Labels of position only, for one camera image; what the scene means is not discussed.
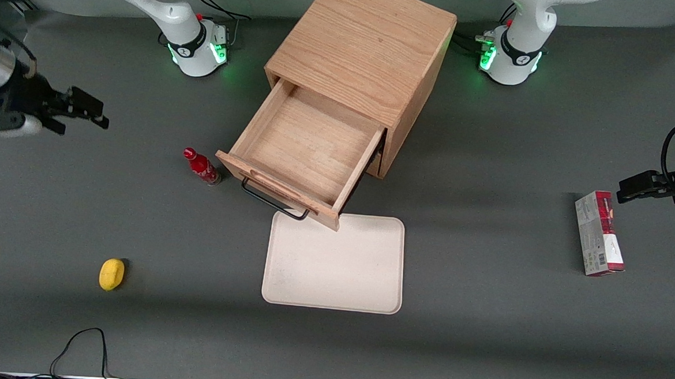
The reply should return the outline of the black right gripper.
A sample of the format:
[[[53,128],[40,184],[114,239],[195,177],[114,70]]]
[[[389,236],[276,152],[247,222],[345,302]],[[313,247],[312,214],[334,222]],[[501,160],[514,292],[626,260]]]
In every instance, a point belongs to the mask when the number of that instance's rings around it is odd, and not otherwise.
[[[56,91],[43,76],[26,78],[16,73],[0,88],[0,104],[4,111],[14,110],[41,117],[45,129],[65,135],[66,125],[51,117],[64,116],[85,119],[103,129],[110,120],[103,115],[104,104],[100,99],[75,86],[65,94]]]

